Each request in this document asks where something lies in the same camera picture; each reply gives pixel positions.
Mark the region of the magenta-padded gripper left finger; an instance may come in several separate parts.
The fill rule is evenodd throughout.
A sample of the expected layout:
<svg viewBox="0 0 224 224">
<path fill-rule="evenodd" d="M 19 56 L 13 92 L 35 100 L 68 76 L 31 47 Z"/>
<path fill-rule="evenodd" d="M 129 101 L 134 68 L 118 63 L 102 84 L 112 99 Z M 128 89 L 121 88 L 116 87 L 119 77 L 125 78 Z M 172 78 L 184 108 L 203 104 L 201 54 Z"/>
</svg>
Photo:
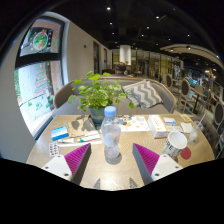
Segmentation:
<svg viewBox="0 0 224 224">
<path fill-rule="evenodd" d="M 70 153 L 57 155 L 42 169 L 77 185 L 81 183 L 88 160 L 91 155 L 91 144 L 85 144 Z"/>
</svg>

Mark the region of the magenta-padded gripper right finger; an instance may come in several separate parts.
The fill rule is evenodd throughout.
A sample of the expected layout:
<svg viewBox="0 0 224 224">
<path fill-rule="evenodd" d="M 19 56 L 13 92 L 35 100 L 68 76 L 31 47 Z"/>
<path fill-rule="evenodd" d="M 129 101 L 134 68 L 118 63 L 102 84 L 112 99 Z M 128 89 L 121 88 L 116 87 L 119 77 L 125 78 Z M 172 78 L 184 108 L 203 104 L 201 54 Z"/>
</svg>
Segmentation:
<svg viewBox="0 0 224 224">
<path fill-rule="evenodd" d="M 169 155 L 158 155 L 136 143 L 133 144 L 132 153 L 145 185 L 182 169 Z"/>
</svg>

